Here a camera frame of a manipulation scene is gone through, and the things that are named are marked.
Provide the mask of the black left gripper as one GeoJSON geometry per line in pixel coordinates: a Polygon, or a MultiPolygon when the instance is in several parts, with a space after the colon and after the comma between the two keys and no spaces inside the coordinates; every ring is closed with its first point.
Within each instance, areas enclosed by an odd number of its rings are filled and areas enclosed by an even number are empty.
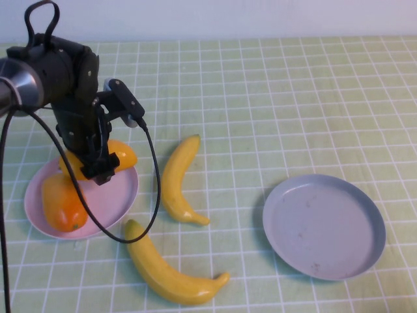
{"type": "Polygon", "coordinates": [[[116,153],[109,153],[109,132],[104,111],[94,104],[98,92],[99,58],[87,46],[65,48],[72,60],[73,86],[51,106],[65,147],[82,162],[86,180],[103,185],[119,167],[116,153]]]}

